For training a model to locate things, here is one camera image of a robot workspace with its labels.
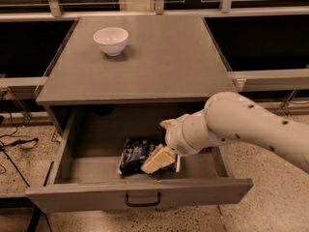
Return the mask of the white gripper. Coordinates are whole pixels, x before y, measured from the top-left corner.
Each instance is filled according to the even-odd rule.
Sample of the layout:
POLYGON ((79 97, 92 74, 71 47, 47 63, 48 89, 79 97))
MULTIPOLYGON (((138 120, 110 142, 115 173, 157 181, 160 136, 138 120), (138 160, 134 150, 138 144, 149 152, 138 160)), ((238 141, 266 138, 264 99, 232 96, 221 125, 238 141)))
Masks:
POLYGON ((188 157, 212 146, 203 111, 184 114, 177 119, 163 120, 160 125, 166 129, 167 146, 159 144, 149 154, 141 166, 141 170, 147 174, 174 163, 176 154, 188 157))

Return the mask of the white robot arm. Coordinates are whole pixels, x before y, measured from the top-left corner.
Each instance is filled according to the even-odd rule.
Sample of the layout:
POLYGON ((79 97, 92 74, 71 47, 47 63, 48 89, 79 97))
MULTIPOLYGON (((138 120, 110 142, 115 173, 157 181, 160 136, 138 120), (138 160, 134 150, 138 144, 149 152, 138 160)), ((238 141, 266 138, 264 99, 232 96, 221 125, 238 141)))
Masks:
POLYGON ((211 96, 193 114, 164 120, 165 143, 155 147, 142 165, 148 174, 209 147, 237 141, 271 151, 309 172, 309 126, 277 116, 252 100, 233 92, 211 96))

